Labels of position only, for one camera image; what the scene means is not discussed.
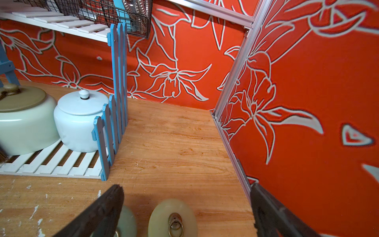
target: metal rail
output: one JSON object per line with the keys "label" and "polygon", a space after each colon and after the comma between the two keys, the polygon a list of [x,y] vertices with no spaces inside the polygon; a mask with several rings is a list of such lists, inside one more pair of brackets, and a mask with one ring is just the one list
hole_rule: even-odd
{"label": "metal rail", "polygon": [[169,2],[177,3],[179,5],[209,14],[211,16],[219,17],[221,19],[242,25],[251,29],[253,26],[254,18],[245,16],[241,13],[223,8],[221,6],[206,2],[204,0],[167,0]]}
{"label": "metal rail", "polygon": [[254,42],[256,41],[256,38],[260,32],[260,28],[270,8],[271,2],[272,0],[260,1],[258,11],[255,15],[256,20],[254,21],[252,25],[252,29],[249,30],[246,37],[244,38],[244,41],[241,44],[236,60],[234,61],[234,64],[232,66],[232,69],[230,70],[229,76],[226,79],[224,89],[222,90],[221,95],[218,98],[215,110],[213,111],[213,114],[218,121],[220,120],[220,116],[224,108],[227,106],[227,103],[232,93],[232,90],[234,88],[234,85],[236,84],[239,74],[245,65],[245,62],[251,52],[252,47],[254,46]]}

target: wooden surface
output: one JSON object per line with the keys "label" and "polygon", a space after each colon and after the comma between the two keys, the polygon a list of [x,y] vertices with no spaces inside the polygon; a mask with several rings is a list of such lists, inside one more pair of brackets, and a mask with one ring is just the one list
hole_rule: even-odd
{"label": "wooden surface", "polygon": [[[36,85],[59,99],[72,89]],[[147,236],[150,214],[168,198],[194,211],[198,236],[256,236],[250,204],[206,110],[128,99],[129,125],[108,181],[0,176],[0,236],[52,236],[112,184]]]}

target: round knob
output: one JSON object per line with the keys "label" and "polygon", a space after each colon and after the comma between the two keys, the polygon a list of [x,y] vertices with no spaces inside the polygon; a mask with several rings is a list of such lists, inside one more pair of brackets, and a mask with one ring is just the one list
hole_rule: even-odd
{"label": "round knob", "polygon": [[79,91],[80,98],[83,100],[88,100],[89,99],[89,91],[87,90],[80,90]]}
{"label": "round knob", "polygon": [[7,92],[17,92],[19,90],[19,86],[16,85],[16,84],[12,84],[12,83],[9,83],[9,84],[5,84],[3,86],[4,90],[7,91]]}

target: blue picket fence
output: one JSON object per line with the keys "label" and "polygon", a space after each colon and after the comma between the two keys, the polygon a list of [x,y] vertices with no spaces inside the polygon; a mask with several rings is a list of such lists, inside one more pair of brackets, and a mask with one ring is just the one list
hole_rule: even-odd
{"label": "blue picket fence", "polygon": [[107,38],[112,52],[114,95],[109,97],[109,104],[104,104],[103,115],[95,118],[93,136],[99,148],[102,181],[108,179],[114,155],[117,154],[122,135],[128,125],[126,23],[118,23],[117,26],[112,24],[110,28]]}

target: blue wooden slat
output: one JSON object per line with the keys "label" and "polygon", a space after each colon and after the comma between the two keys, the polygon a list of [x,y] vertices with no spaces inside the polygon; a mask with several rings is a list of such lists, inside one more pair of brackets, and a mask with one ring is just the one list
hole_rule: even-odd
{"label": "blue wooden slat", "polygon": [[105,126],[105,138],[106,138],[106,144],[108,146],[108,162],[112,166],[114,162],[114,150],[113,150],[113,135],[112,135],[112,128],[111,128],[111,114],[109,111],[109,105],[104,104],[103,105],[103,115],[101,116],[101,119],[103,120],[104,126]]}
{"label": "blue wooden slat", "polygon": [[118,65],[118,37],[117,29],[114,24],[111,25],[111,51],[112,51],[112,68],[113,68],[113,89],[114,89],[114,99],[116,102],[116,120],[117,120],[117,138],[118,143],[121,143],[122,132],[121,132],[121,115],[120,115],[120,88],[119,88],[119,65]]}
{"label": "blue wooden slat", "polygon": [[116,120],[116,103],[114,101],[114,95],[109,97],[109,110],[110,110],[110,121],[112,128],[112,137],[113,137],[113,149],[114,153],[117,154],[119,143],[117,138],[117,120]]}
{"label": "blue wooden slat", "polygon": [[120,116],[121,116],[121,132],[124,134],[125,132],[125,107],[124,107],[124,52],[122,43],[124,41],[124,35],[122,31],[122,24],[118,23],[117,25],[117,39],[118,39],[118,70],[119,70],[119,91],[120,91]]}
{"label": "blue wooden slat", "polygon": [[[0,44],[0,63],[8,63],[8,62],[11,62],[11,61],[9,61],[8,57],[6,56],[6,52],[5,52],[2,44]],[[8,79],[9,83],[20,85],[20,82],[17,79],[17,76],[14,73],[14,71],[4,71],[4,72],[0,72],[0,74],[5,74],[5,77]]]}
{"label": "blue wooden slat", "polygon": [[96,116],[94,119],[95,136],[97,141],[97,147],[99,148],[99,157],[101,162],[101,180],[106,181],[109,176],[109,163],[106,156],[105,140],[103,134],[103,121],[100,116]]}
{"label": "blue wooden slat", "polygon": [[126,45],[126,23],[122,23],[122,29],[124,31],[124,40],[122,41],[122,53],[124,58],[124,63],[122,65],[122,71],[123,71],[123,80],[124,80],[124,113],[125,113],[125,127],[128,126],[128,84],[127,84],[127,45]]}
{"label": "blue wooden slat", "polygon": [[0,74],[16,69],[12,61],[0,62]]}

